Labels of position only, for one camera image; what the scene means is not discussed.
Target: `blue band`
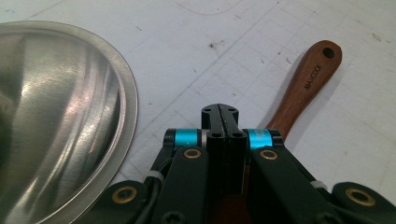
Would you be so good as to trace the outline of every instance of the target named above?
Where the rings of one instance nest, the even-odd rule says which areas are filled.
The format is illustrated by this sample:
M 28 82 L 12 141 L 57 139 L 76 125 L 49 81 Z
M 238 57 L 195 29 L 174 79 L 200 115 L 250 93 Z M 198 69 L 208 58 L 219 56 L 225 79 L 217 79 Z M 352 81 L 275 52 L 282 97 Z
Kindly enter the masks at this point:
M 175 147 L 197 147 L 197 129 L 176 129 Z
M 272 137 L 268 129 L 247 129 L 250 151 L 255 150 L 258 147 L 272 147 Z

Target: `black screw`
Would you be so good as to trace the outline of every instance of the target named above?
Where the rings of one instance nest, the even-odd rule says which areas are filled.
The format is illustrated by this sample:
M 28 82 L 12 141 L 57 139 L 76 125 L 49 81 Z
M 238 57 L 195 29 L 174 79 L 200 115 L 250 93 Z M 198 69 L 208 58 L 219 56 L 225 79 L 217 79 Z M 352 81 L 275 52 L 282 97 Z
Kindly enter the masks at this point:
M 179 212 L 168 212 L 163 215 L 161 224 L 186 224 L 186 218 Z
M 317 215 L 316 222 L 317 224 L 342 224 L 343 222 L 340 218 L 335 217 L 329 213 L 320 213 Z

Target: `hole in handle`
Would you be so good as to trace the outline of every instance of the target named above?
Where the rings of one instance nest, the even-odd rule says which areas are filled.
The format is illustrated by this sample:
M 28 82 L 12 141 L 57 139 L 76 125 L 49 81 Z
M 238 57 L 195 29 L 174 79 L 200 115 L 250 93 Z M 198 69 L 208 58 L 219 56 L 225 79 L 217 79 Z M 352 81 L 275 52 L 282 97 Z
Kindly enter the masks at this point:
M 324 48 L 322 52 L 326 58 L 332 59 L 335 57 L 334 50 L 332 49 Z

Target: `white table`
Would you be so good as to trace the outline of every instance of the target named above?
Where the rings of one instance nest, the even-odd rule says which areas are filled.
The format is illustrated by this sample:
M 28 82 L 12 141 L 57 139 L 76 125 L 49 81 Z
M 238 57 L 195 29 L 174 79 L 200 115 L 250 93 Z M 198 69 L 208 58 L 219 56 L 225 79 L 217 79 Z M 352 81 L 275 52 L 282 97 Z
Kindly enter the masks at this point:
M 396 1 L 0 0 L 0 22 L 58 21 L 113 45 L 134 72 L 139 115 L 114 182 L 141 180 L 168 128 L 239 109 L 263 128 L 302 54 L 329 39 L 342 64 L 297 120 L 287 148 L 329 189 L 353 181 L 396 203 Z

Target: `white cable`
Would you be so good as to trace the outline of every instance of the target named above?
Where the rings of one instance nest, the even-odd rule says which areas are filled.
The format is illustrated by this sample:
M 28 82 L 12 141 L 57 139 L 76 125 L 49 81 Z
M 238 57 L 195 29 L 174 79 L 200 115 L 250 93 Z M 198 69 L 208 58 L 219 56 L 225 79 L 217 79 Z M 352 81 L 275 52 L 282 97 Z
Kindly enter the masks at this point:
M 148 171 L 148 173 L 146 174 L 146 178 L 149 176 L 159 179 L 161 181 L 161 184 L 163 184 L 163 181 L 165 180 L 165 177 L 163 176 L 163 174 L 161 174 L 161 172 L 158 172 L 155 170 Z
M 311 181 L 311 185 L 315 189 L 326 189 L 327 190 L 327 186 L 323 182 L 321 182 L 320 180 Z

